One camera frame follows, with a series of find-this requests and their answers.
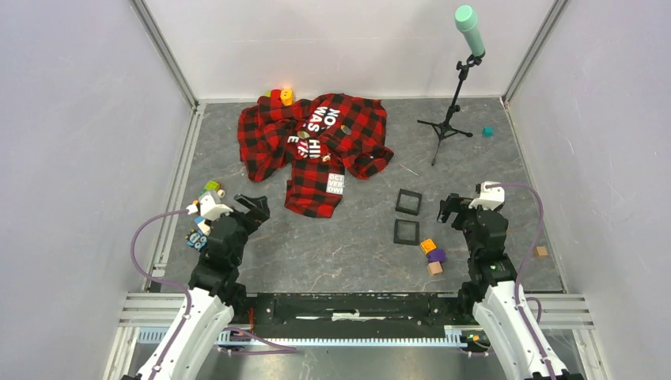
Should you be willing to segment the red black plaid shirt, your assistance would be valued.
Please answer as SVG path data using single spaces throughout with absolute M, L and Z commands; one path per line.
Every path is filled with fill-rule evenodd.
M 343 198 L 347 173 L 365 180 L 392 160 L 394 153 L 385 144 L 387 118 L 381 101 L 344 93 L 301 99 L 291 106 L 260 97 L 238 119 L 240 159 L 252 182 L 290 165 L 285 208 L 310 218 L 330 218 Z M 352 133 L 344 134 L 341 124 Z M 300 130 L 311 138 L 298 138 Z M 331 160 L 322 162 L 326 154 Z

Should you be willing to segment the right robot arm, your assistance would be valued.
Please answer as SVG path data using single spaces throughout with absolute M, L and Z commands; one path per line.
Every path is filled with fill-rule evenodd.
M 552 349 L 517 279 L 506 253 L 507 219 L 500 214 L 503 194 L 480 193 L 475 199 L 450 194 L 440 202 L 438 222 L 450 215 L 452 227 L 462 232 L 468 248 L 469 281 L 458 293 L 457 313 L 478 323 L 508 379 L 581 379 Z

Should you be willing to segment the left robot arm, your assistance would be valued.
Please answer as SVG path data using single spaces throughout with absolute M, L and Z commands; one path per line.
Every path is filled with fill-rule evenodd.
M 270 217 L 267 197 L 236 195 L 234 199 L 246 207 L 245 212 L 223 203 L 207 206 L 207 198 L 216 200 L 218 195 L 204 193 L 198 203 L 181 209 L 183 214 L 206 220 L 210 228 L 207 243 L 188 285 L 173 285 L 184 294 L 182 306 L 133 379 L 196 378 L 219 334 L 248 314 L 246 288 L 237 281 L 238 268 L 249 236 Z

